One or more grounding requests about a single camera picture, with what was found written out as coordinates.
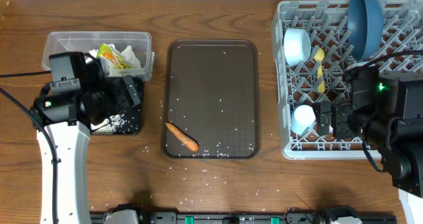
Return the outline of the light blue cup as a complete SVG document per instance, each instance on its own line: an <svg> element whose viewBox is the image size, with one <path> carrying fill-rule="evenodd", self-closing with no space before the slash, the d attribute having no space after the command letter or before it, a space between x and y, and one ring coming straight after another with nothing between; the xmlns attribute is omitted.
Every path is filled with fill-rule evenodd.
<svg viewBox="0 0 423 224"><path fill-rule="evenodd" d="M291 114L291 130L297 135L302 135L306 130L313 128L316 116L309 105L298 106Z"/></svg>

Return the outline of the green yellow snack wrapper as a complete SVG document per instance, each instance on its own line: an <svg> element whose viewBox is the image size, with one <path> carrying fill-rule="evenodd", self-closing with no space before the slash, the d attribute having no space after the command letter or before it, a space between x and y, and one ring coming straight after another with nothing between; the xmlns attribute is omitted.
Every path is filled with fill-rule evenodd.
<svg viewBox="0 0 423 224"><path fill-rule="evenodd" d="M112 63L115 69L130 69L130 65L125 61L120 52L109 44L101 44L96 54L97 58L103 58Z"/></svg>

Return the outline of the white tissue paper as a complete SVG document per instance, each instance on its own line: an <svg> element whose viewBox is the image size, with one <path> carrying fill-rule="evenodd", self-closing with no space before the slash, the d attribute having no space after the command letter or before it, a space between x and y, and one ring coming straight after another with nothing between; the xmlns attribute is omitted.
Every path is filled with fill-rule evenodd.
<svg viewBox="0 0 423 224"><path fill-rule="evenodd" d="M119 51L122 57L125 59L125 61L130 65L130 69L115 69L111 62L109 62L106 59L103 58L97 58L96 54L98 52L98 49L93 49L89 51L89 54L96 59L100 60L100 63L102 65L102 69L104 74L107 77L123 77L126 75L132 75L132 76L138 76L141 75L143 72L143 69L141 67L141 62L138 58L136 58L132 47L127 46L123 51Z"/></svg>

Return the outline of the yellow plastic spoon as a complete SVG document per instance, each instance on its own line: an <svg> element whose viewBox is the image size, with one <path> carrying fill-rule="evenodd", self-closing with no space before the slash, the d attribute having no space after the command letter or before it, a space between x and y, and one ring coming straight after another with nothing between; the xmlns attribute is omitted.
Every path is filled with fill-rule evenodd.
<svg viewBox="0 0 423 224"><path fill-rule="evenodd" d="M322 67L322 62L325 58L325 52L322 48L319 48L314 56L314 60L316 63L319 64L319 68L317 70L317 79L322 79L322 81L319 83L319 86L317 88L319 93L324 93L325 92L325 81L324 81L324 77L323 77L323 67Z"/></svg>

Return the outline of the light blue rice bowl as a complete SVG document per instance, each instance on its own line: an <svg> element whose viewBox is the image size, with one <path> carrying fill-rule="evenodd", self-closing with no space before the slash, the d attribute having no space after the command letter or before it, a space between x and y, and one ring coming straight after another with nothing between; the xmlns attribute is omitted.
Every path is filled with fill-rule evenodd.
<svg viewBox="0 0 423 224"><path fill-rule="evenodd" d="M306 30L288 28L284 34L284 54L289 66L306 62L311 54L311 41Z"/></svg>

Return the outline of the orange carrot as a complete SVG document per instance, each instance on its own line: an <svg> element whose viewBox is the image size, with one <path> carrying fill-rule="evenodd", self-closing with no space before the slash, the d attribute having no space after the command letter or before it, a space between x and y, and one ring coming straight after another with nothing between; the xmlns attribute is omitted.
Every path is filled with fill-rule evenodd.
<svg viewBox="0 0 423 224"><path fill-rule="evenodd" d="M192 138L187 136L185 133L183 133L179 128L177 128L175 125L173 125L170 122L165 122L166 127L168 130L183 144L185 145L189 150L192 152L197 152L199 149L199 145L196 141L194 141Z"/></svg>

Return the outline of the dark blue plate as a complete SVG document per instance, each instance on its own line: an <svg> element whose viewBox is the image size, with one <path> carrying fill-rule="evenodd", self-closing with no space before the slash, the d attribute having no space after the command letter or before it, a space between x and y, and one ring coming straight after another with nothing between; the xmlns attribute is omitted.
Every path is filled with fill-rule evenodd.
<svg viewBox="0 0 423 224"><path fill-rule="evenodd" d="M379 0L350 0L348 5L348 42L352 57L361 61L372 56L383 36L383 11Z"/></svg>

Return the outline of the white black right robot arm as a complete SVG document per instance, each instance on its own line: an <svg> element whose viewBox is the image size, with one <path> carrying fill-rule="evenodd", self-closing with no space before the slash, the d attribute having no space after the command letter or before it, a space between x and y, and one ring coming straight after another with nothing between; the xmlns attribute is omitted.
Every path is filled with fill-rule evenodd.
<svg viewBox="0 0 423 224"><path fill-rule="evenodd" d="M365 156L377 172L391 175L408 223L422 222L422 74L380 71L376 65L421 54L420 50L397 52L350 66L342 75L350 85L350 97L312 105L319 134L359 137L362 149L377 148L379 164L369 151Z"/></svg>

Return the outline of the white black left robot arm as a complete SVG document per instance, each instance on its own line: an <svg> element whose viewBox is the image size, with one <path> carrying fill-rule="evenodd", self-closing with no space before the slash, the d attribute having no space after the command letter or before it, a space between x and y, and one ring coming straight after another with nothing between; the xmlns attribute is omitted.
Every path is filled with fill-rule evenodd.
<svg viewBox="0 0 423 224"><path fill-rule="evenodd" d="M143 102L143 82L126 75L105 77L99 59L83 52L49 56L52 81L30 108L5 90L37 131L42 158L41 223L141 223L142 213L119 205L100 217L91 214L87 193L87 153L91 126Z"/></svg>

